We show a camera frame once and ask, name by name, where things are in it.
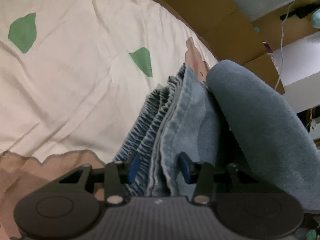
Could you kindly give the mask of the light blue denim pants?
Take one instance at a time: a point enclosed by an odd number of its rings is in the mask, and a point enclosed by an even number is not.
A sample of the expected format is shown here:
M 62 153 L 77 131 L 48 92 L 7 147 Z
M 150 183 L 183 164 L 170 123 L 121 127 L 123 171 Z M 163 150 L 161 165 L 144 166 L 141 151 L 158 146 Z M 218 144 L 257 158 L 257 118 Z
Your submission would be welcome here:
M 153 90 L 116 160 L 133 153 L 140 166 L 127 196 L 188 196 L 178 155 L 221 170 L 245 157 L 260 178 L 319 209 L 319 151 L 284 98 L 259 77 L 223 60 L 200 82 L 184 64 L 165 87 Z

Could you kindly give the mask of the cream bear print duvet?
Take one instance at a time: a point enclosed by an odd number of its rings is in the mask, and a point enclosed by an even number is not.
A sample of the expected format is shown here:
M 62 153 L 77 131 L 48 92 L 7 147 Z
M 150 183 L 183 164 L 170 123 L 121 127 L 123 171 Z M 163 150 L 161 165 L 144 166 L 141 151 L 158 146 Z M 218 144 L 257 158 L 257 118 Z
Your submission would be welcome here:
M 146 96 L 195 57 L 217 60 L 153 0 L 1 0 L 1 239 L 25 195 L 111 161 Z

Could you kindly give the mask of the white shelf board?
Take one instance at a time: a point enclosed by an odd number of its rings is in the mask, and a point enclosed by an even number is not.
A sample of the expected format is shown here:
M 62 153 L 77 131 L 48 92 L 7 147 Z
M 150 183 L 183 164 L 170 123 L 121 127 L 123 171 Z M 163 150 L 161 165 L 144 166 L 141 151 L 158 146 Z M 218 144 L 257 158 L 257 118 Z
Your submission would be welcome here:
M 284 98 L 296 113 L 319 105 L 319 32 L 274 51 L 276 66 L 281 70 Z

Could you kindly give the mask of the detergent refill pouch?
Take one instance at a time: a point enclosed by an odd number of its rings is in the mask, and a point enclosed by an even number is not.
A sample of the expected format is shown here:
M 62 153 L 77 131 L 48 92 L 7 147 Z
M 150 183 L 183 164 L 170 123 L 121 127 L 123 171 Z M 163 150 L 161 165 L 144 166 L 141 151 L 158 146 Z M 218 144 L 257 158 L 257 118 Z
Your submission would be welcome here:
M 265 46 L 266 52 L 270 56 L 271 60 L 274 61 L 274 53 L 273 53 L 273 50 L 271 49 L 270 45 L 265 41 L 263 41 L 262 43 Z

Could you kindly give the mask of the brown cardboard sheet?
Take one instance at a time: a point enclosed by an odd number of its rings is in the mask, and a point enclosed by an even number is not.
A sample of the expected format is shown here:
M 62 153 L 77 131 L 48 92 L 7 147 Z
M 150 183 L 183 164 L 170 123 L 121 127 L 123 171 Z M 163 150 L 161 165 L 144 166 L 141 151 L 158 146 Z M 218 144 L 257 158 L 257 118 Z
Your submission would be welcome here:
M 250 22 L 233 0 L 154 0 L 191 28 L 218 60 L 229 59 L 252 71 L 280 94 L 281 71 L 263 41 L 277 50 L 316 32 L 311 16 L 286 16 L 282 7 Z

